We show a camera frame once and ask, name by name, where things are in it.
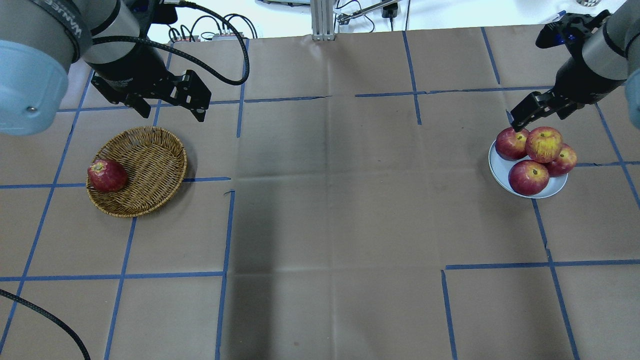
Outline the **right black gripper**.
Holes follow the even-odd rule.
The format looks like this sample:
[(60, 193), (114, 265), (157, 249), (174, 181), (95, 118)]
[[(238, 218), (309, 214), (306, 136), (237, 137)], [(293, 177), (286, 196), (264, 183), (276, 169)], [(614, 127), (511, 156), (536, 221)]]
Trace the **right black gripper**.
[(551, 89), (544, 93), (529, 93), (510, 110), (510, 126), (515, 132), (521, 132), (530, 123), (552, 114), (565, 120), (585, 105), (594, 105), (603, 100), (625, 81), (601, 76), (583, 60), (570, 58), (558, 70)]

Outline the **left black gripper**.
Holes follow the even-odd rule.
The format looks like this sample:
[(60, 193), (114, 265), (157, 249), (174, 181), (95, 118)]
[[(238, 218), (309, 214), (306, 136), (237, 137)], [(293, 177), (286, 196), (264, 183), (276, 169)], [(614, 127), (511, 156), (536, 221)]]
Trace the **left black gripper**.
[(91, 84), (109, 103), (123, 104), (148, 119), (151, 105), (146, 99), (167, 98), (169, 104), (189, 110), (199, 123), (205, 121), (210, 89), (194, 70), (171, 74), (153, 47), (134, 47), (120, 59), (90, 66), (94, 70)]

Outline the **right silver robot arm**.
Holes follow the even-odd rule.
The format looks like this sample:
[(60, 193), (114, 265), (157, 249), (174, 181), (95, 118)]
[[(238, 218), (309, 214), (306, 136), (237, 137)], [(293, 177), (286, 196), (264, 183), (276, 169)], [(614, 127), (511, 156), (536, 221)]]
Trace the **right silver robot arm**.
[(567, 13), (544, 25), (535, 45), (540, 49), (565, 46), (569, 59), (558, 69), (553, 87), (528, 94), (510, 110), (516, 132), (528, 124), (557, 114), (566, 119), (585, 105), (594, 105), (624, 85), (631, 123), (640, 121), (640, 5), (627, 0), (611, 13), (596, 16)]

